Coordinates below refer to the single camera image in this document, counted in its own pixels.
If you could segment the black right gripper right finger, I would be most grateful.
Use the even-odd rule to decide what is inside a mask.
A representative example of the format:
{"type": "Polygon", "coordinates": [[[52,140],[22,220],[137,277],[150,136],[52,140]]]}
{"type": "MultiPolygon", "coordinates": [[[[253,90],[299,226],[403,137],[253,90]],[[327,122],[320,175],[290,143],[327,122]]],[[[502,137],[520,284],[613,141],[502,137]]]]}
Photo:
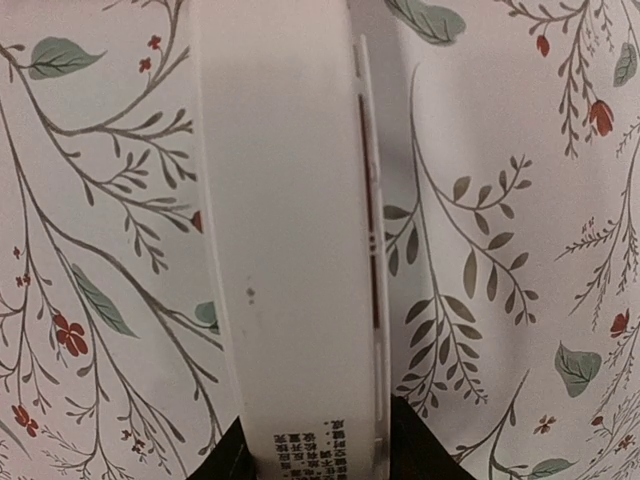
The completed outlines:
{"type": "Polygon", "coordinates": [[[390,480],[473,480],[408,401],[391,396],[390,480]]]}

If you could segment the white battery cover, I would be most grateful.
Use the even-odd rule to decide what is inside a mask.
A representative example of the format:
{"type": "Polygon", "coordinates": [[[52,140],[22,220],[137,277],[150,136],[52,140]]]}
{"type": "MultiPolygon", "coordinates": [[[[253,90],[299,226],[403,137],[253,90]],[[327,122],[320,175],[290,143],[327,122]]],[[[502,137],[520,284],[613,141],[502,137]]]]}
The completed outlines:
{"type": "Polygon", "coordinates": [[[370,479],[375,368],[360,82],[342,1],[197,1],[206,226],[262,479],[370,479]]]}

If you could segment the white remote control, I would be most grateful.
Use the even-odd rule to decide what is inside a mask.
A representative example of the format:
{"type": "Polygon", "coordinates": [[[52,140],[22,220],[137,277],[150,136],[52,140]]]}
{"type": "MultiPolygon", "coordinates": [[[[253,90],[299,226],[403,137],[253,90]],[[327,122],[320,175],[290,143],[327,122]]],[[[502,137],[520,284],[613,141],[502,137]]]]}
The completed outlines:
{"type": "Polygon", "coordinates": [[[387,254],[384,248],[383,202],[378,134],[375,118],[372,75],[367,39],[354,41],[356,76],[361,122],[362,154],[365,169],[368,247],[372,290],[373,345],[375,368],[375,447],[373,477],[388,479],[391,470],[391,369],[390,319],[388,300],[387,254]]]}

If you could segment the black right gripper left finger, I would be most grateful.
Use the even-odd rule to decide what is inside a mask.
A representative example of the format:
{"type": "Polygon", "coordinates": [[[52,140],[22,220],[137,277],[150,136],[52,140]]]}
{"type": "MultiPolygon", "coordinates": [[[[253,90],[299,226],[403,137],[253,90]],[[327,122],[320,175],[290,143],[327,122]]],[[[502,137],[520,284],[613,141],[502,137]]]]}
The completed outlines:
{"type": "Polygon", "coordinates": [[[239,418],[232,422],[213,451],[189,476],[189,480],[257,479],[256,465],[239,418]]]}

